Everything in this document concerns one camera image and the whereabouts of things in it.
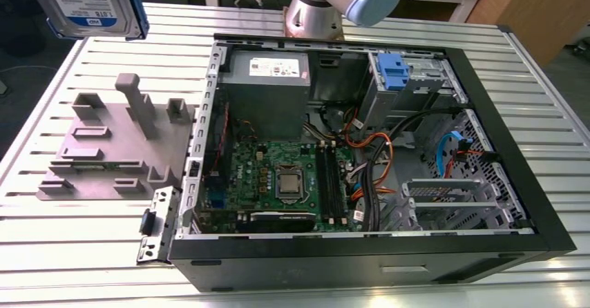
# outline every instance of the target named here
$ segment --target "sticker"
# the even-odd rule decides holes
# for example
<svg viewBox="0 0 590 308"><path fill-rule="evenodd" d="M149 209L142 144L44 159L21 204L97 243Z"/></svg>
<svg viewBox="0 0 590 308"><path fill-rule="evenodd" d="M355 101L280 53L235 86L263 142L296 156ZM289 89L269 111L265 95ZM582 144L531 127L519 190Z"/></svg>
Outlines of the sticker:
<svg viewBox="0 0 590 308"><path fill-rule="evenodd" d="M249 75L299 78L299 60L255 57L249 59Z"/></svg>
<svg viewBox="0 0 590 308"><path fill-rule="evenodd" d="M110 0L54 0L65 17L80 26L113 26L117 15Z"/></svg>
<svg viewBox="0 0 590 308"><path fill-rule="evenodd" d="M357 128L357 129L360 129L361 128L361 126L364 125L356 118L355 119L352 119L352 125Z"/></svg>
<svg viewBox="0 0 590 308"><path fill-rule="evenodd" d="M364 213L360 210L353 211L352 219L361 222L361 219L364 218Z"/></svg>

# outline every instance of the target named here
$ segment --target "aluminum table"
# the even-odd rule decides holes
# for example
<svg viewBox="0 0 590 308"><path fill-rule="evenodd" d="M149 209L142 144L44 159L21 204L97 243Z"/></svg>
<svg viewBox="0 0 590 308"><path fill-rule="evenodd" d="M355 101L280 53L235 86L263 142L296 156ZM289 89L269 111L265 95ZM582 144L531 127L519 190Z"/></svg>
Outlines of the aluminum table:
<svg viewBox="0 0 590 308"><path fill-rule="evenodd" d="M153 103L181 97L197 104L213 33L283 34L277 11L167 4L145 4L145 10L144 41L96 37L76 43L0 163L0 302L175 308L235 307L235 302L240 307L590 306L590 135L514 35L495 26L388 19L372 28L344 23L344 33L347 40L464 49L575 252L475 284L391 289L199 294L173 267L136 267L149 200L41 202L34 197L74 116L74 97L92 92L104 102L124 102L114 78L137 73Z"/></svg>

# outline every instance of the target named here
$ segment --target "ram slot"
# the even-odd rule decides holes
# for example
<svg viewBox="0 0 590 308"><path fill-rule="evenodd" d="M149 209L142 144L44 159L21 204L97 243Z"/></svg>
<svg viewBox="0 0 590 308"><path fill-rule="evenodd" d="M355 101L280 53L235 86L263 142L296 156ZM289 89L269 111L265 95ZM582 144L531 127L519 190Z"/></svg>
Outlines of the ram slot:
<svg viewBox="0 0 590 308"><path fill-rule="evenodd" d="M335 159L333 147L325 149L325 165L329 183L329 216L340 220L344 218L344 201L341 200L340 168L337 167L337 160Z"/></svg>
<svg viewBox="0 0 590 308"><path fill-rule="evenodd" d="M320 193L320 212L321 221L328 222L329 213L329 184L325 165L325 148L316 147L315 149L315 169L317 172L317 188Z"/></svg>

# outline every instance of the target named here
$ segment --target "wooden cabinet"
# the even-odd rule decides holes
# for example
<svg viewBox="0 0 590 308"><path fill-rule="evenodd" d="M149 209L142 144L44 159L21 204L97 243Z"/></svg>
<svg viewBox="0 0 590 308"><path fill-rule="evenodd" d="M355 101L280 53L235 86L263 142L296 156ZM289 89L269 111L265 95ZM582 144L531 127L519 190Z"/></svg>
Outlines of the wooden cabinet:
<svg viewBox="0 0 590 308"><path fill-rule="evenodd" d="M507 25L544 66L590 20L590 0L479 0L467 23Z"/></svg>

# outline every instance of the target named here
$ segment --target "green circuit board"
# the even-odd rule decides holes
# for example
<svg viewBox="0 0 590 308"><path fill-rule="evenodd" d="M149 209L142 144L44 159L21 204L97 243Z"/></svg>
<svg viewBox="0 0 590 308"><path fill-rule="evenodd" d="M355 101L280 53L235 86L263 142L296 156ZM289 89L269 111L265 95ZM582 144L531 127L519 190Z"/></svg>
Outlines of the green circuit board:
<svg viewBox="0 0 590 308"><path fill-rule="evenodd" d="M264 152L260 152L260 144L255 142L240 142L233 145L231 162L231 183L225 194L207 192L209 199L223 199L224 206L221 216L217 220L213 231L216 233L231 232L231 212L239 211L300 211L313 213L316 219L316 232L351 231L348 224L341 220L321 222L320 219L320 194L317 188L317 174L315 163L313 144L291 142L267 142L263 144ZM351 161L351 154L347 148L336 149L337 165ZM300 170L303 174L303 194L295 203L284 203L276 198L277 179L276 171L285 166L289 169ZM344 184L340 186L343 205L345 210Z"/></svg>

